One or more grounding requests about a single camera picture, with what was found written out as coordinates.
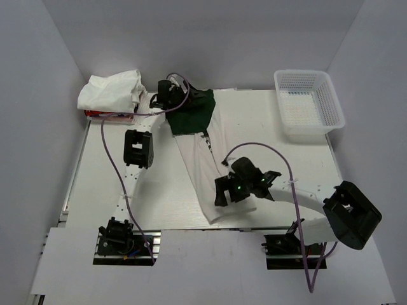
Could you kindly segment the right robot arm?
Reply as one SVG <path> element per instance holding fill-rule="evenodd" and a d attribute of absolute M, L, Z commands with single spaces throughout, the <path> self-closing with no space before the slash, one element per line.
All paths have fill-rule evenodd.
<path fill-rule="evenodd" d="M 336 242 L 354 250 L 364 248 L 382 220 L 380 211 L 352 182 L 333 187 L 292 186 L 280 172 L 262 172 L 249 158 L 231 164 L 227 175 L 215 183 L 216 207 L 236 207 L 254 195 L 260 199 L 292 203 L 318 214 L 319 218 L 298 217 L 287 230 L 288 248 L 297 254 L 315 243 Z"/>

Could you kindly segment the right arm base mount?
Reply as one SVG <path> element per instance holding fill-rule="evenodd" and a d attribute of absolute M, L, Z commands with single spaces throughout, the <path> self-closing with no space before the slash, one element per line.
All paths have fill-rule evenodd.
<path fill-rule="evenodd" d="M 261 244 L 266 255 L 267 270 L 299 270 L 304 269 L 300 240 L 295 236 L 298 229 L 294 221 L 283 234 L 266 234 Z M 305 246 L 308 268 L 315 269 L 322 253 L 323 244 L 314 243 Z"/>

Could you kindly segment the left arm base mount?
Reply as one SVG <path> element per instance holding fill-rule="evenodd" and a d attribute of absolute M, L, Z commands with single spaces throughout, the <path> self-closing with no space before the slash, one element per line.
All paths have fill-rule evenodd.
<path fill-rule="evenodd" d="M 100 266 L 153 266 L 158 258 L 161 233 L 141 234 L 128 220 L 109 219 L 99 228 L 93 264 Z"/>

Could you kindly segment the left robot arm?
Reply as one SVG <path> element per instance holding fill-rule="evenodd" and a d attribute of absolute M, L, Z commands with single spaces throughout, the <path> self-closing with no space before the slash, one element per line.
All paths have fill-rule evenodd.
<path fill-rule="evenodd" d="M 135 128 L 125 132 L 123 162 L 124 174 L 121 174 L 111 156 L 104 134 L 104 124 L 100 131 L 105 152 L 119 178 L 122 194 L 118 200 L 118 207 L 113 216 L 118 221 L 130 222 L 139 231 L 140 225 L 135 219 L 131 208 L 133 197 L 147 169 L 151 167 L 154 159 L 153 134 L 154 127 L 159 125 L 159 120 L 165 119 L 167 114 L 179 112 L 191 100 L 189 81 L 178 73 L 170 73 L 158 82 L 158 93 L 151 97 L 148 108 L 137 111 L 134 115 L 138 122 Z"/>

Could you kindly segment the white and green t-shirt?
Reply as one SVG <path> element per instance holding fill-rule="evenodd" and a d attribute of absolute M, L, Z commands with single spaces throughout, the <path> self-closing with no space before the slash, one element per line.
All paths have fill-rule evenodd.
<path fill-rule="evenodd" d="M 252 199 L 215 206 L 215 180 L 228 174 L 221 164 L 230 150 L 214 92 L 191 90 L 188 100 L 166 119 L 183 158 L 201 211 L 209 224 L 232 215 L 256 210 Z"/>

